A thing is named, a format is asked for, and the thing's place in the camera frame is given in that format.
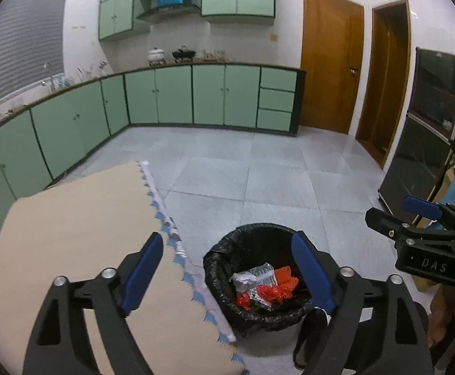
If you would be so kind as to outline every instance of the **red plastic bag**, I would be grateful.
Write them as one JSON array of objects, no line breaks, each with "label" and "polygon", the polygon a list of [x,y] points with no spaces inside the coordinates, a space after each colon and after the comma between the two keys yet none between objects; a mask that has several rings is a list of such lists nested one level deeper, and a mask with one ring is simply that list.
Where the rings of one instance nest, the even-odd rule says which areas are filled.
[{"label": "red plastic bag", "polygon": [[245,310],[250,310],[250,303],[250,297],[248,296],[247,292],[243,292],[241,296],[236,299],[236,304]]}]

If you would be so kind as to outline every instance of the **trash can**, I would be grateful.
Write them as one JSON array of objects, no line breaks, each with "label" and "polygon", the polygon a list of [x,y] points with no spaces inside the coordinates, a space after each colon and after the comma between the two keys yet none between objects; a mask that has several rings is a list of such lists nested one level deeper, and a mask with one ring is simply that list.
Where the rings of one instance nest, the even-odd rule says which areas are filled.
[{"label": "trash can", "polygon": [[[203,258],[205,282],[229,324],[242,336],[256,329],[280,331],[299,323],[312,308],[310,293],[293,260],[291,239],[296,231],[277,224],[258,223],[238,227],[226,235]],[[229,278],[234,273],[271,264],[274,269],[287,265],[299,279],[293,298],[273,312],[251,312],[236,304],[236,290]]]}]

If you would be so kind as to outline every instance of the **cabinet drawer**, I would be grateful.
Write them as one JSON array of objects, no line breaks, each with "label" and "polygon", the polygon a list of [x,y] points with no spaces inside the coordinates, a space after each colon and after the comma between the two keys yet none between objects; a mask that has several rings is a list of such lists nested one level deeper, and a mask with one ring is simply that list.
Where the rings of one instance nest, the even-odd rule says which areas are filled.
[{"label": "cabinet drawer", "polygon": [[289,91],[260,89],[259,108],[293,111],[293,93]]},{"label": "cabinet drawer", "polygon": [[260,109],[258,112],[257,128],[290,131],[290,113]]},{"label": "cabinet drawer", "polygon": [[268,67],[262,68],[260,87],[295,91],[296,82],[297,72],[293,70],[273,69]]}]

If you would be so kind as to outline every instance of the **gray floor tile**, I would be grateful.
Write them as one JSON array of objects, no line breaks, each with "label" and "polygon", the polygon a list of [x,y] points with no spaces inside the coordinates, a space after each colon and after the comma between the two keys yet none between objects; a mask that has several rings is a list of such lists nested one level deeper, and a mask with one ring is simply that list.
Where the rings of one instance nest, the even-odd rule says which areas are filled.
[{"label": "gray floor tile", "polygon": [[259,222],[280,224],[296,231],[302,230],[316,248],[329,252],[321,213],[317,209],[245,202],[241,223]]},{"label": "gray floor tile", "polygon": [[321,210],[321,215],[330,254],[341,267],[364,278],[397,271],[390,240],[367,227],[364,213]]},{"label": "gray floor tile", "polygon": [[365,212],[371,207],[370,192],[359,176],[310,172],[321,210]]},{"label": "gray floor tile", "polygon": [[352,172],[340,152],[324,151],[319,147],[303,149],[309,171],[322,171],[347,175]]},{"label": "gray floor tile", "polygon": [[253,139],[252,160],[306,168],[298,141],[291,137],[257,134]]},{"label": "gray floor tile", "polygon": [[253,135],[239,131],[199,130],[196,135],[198,158],[250,161]]},{"label": "gray floor tile", "polygon": [[269,163],[250,166],[246,201],[299,208],[318,208],[306,170]]},{"label": "gray floor tile", "polygon": [[243,200],[248,165],[243,161],[191,158],[172,190],[215,198]]},{"label": "gray floor tile", "polygon": [[239,226],[243,202],[170,192],[165,200],[191,262],[203,266],[203,256],[224,235]]}]

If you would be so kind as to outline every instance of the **pot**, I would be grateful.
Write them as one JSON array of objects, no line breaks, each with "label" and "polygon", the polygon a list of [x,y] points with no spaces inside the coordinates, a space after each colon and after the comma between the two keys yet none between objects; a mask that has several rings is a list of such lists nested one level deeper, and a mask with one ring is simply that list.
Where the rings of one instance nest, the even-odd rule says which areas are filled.
[{"label": "pot", "polygon": [[148,61],[151,62],[164,62],[165,61],[165,53],[163,49],[153,48],[147,54]]}]

